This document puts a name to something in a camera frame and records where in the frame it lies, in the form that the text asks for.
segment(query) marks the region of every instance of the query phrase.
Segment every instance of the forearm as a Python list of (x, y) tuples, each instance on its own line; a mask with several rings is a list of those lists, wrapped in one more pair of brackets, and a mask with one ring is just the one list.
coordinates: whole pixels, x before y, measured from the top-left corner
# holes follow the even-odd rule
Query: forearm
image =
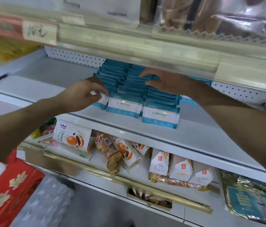
[(49, 98), (0, 116), (0, 161), (33, 131), (62, 111), (55, 98)]
[(266, 112), (203, 85), (190, 97), (242, 150), (266, 168)]

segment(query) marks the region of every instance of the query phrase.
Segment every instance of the price tag holder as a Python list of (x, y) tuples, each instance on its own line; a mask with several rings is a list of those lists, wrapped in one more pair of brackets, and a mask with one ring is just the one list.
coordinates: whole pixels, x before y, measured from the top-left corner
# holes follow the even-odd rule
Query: price tag holder
[(58, 26), (55, 24), (23, 20), (22, 28), (25, 40), (57, 45)]

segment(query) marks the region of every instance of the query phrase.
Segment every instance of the person's left hand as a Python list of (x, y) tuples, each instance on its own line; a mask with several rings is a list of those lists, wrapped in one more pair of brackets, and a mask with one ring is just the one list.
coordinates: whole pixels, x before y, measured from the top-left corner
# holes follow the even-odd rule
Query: person's left hand
[[(91, 91), (96, 92), (96, 95), (91, 95)], [(99, 91), (108, 95), (102, 82), (96, 77), (91, 77), (67, 87), (52, 99), (59, 105), (61, 113), (75, 112), (99, 101), (101, 99)]]

